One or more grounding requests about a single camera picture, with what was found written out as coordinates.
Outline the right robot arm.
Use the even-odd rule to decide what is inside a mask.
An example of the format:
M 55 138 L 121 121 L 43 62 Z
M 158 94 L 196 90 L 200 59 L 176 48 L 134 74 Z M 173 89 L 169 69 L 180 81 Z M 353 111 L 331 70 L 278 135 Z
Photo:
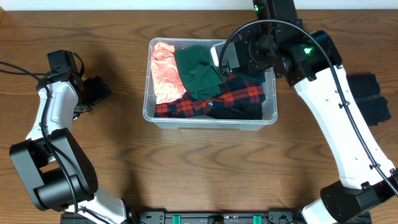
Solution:
M 218 54 L 221 72 L 236 60 L 250 74 L 271 68 L 307 104 L 335 159 L 339 179 L 303 207 L 297 223 L 362 223 L 397 195 L 397 169 L 371 134 L 348 85 L 341 56 L 324 31 L 307 32 L 293 1 L 254 1 L 257 19 Z

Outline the dark navy garment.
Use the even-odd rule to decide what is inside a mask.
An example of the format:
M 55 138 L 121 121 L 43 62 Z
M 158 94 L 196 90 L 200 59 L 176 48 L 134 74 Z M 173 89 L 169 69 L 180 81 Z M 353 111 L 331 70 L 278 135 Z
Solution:
M 249 70 L 239 67 L 239 68 L 232 68 L 231 72 L 233 75 L 236 75 L 237 77 L 240 77 L 245 80 L 258 82 L 258 83 L 264 83 L 266 81 L 264 70 L 257 71 L 254 73 L 249 73 Z

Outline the red navy plaid shirt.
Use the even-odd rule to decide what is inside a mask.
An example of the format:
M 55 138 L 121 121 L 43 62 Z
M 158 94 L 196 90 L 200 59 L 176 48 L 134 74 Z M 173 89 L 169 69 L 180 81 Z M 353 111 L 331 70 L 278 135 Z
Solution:
M 155 107 L 156 118 L 193 118 L 204 116 L 212 108 L 231 108 L 238 105 L 263 104 L 266 96 L 261 83 L 231 75 L 222 83 L 221 94 L 200 101 L 184 94 L 181 99 Z

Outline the dark green garment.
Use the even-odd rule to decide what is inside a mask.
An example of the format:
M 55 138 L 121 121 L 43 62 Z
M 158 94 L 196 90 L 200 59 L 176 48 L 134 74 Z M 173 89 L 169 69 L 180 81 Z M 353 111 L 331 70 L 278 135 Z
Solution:
M 193 45 L 174 53 L 178 74 L 188 94 L 196 100 L 206 100 L 221 94 L 222 83 L 228 80 L 214 65 L 210 50 Z

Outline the black garment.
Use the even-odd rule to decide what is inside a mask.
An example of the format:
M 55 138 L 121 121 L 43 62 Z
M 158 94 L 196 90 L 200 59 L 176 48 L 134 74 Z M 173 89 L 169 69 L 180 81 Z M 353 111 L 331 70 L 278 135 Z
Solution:
M 206 114 L 214 119 L 244 119 L 244 120 L 261 120 L 262 105 L 238 105 L 231 108 L 212 108 Z

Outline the pink garment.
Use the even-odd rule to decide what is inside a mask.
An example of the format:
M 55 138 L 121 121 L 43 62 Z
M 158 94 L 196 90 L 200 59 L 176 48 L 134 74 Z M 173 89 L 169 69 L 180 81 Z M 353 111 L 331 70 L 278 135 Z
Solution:
M 158 42 L 154 45 L 150 57 L 150 70 L 157 105 L 181 99 L 186 93 L 177 70 L 174 52 L 173 45 Z

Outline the black cloth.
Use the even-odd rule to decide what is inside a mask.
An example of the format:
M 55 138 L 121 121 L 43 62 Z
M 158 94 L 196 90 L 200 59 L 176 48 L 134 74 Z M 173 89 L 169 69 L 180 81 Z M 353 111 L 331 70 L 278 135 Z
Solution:
M 348 85 L 368 126 L 377 126 L 392 118 L 375 74 L 350 76 Z

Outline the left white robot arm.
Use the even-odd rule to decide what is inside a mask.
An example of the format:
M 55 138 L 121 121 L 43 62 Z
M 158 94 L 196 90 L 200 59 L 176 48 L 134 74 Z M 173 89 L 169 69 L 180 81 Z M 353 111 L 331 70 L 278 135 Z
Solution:
M 99 187 L 95 168 L 72 134 L 74 120 L 111 90 L 100 77 L 82 79 L 85 67 L 76 65 L 78 54 L 58 50 L 47 57 L 50 71 L 38 80 L 34 125 L 9 152 L 32 203 L 93 223 L 132 223 L 124 201 Z

